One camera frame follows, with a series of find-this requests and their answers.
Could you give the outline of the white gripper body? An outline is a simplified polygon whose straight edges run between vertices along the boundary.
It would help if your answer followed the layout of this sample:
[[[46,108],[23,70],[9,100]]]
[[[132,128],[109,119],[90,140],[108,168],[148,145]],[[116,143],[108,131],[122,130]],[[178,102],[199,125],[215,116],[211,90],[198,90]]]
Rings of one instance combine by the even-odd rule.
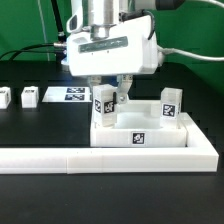
[[[154,74],[159,65],[153,15],[127,20],[110,29],[104,40],[87,32],[67,39],[67,60],[73,76]]]

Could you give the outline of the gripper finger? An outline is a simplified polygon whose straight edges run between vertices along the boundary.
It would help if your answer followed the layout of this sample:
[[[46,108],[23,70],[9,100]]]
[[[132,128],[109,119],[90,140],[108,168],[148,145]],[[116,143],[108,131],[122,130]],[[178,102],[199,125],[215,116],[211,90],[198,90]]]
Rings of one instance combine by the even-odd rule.
[[[115,91],[114,100],[116,104],[125,104],[128,101],[128,92],[133,83],[133,76],[123,74],[117,76],[118,86]]]
[[[102,77],[101,76],[89,76],[87,78],[88,80],[88,85],[90,88],[100,85],[102,82]]]

